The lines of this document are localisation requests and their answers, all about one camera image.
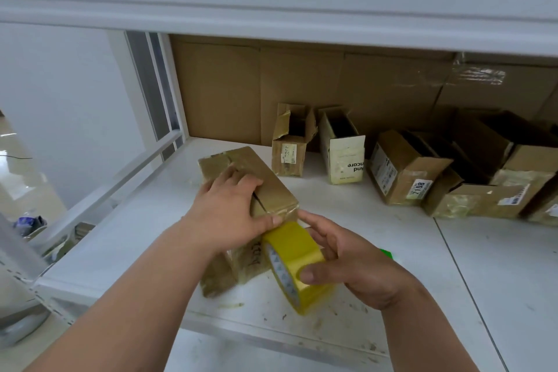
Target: white cardboard core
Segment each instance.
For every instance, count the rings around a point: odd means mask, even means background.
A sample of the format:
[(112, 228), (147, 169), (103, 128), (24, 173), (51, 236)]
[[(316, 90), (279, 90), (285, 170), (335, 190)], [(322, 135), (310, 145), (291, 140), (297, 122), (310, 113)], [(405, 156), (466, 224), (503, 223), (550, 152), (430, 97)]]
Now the white cardboard core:
[(291, 275), (287, 271), (287, 268), (285, 268), (283, 261), (281, 260), (275, 249), (271, 246), (271, 244), (266, 244), (266, 251), (271, 263), (271, 267), (279, 278), (280, 285), (283, 287), (285, 294), (287, 294), (293, 305), (297, 307), (300, 306), (300, 298), (298, 297), (295, 283), (292, 280)]

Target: black cable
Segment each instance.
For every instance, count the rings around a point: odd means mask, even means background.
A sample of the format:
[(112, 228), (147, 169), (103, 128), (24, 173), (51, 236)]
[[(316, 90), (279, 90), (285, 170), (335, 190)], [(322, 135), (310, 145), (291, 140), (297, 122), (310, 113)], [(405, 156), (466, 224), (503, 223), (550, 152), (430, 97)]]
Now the black cable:
[(4, 156), (7, 158), (14, 158), (14, 159), (33, 159), (33, 158), (18, 158), (17, 156), (11, 156), (9, 154), (0, 154), (0, 156)]

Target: yellow packing tape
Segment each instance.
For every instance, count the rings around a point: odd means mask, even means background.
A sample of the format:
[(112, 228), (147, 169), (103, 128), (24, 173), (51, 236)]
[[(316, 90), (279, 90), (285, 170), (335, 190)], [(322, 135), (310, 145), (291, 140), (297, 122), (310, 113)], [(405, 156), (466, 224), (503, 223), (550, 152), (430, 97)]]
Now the yellow packing tape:
[(305, 314), (310, 305), (332, 288), (332, 285), (304, 284), (298, 279), (303, 267), (325, 261), (320, 246), (296, 222), (286, 222), (269, 231), (262, 241), (277, 283), (294, 309)]

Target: shiny floor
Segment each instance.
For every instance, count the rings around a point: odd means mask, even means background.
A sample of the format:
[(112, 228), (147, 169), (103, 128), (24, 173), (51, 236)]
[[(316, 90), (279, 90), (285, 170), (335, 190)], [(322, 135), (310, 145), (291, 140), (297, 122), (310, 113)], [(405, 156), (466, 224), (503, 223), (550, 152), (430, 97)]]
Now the shiny floor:
[[(49, 223), (66, 208), (44, 174), (35, 170), (33, 159), (19, 142), (5, 117), (0, 117), (0, 212), (15, 220), (25, 212), (42, 215)], [(30, 296), (10, 276), (0, 271), (0, 307)], [(0, 350), (0, 370), (21, 372), (66, 330), (66, 325), (50, 316), (34, 333), (16, 346)]]

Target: person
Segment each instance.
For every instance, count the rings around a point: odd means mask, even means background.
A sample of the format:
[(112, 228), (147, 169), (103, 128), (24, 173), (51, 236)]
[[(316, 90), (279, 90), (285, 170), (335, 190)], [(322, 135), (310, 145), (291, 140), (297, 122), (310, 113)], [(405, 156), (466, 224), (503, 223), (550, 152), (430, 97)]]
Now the person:
[[(230, 166), (201, 186), (191, 209), (165, 230), (73, 326), (25, 371), (163, 371), (192, 292), (218, 253), (281, 223), (253, 219), (262, 181)], [(344, 283), (382, 313), (396, 372), (478, 372), (448, 320), (411, 273), (335, 222), (298, 212), (326, 262), (299, 273), (308, 284)]]

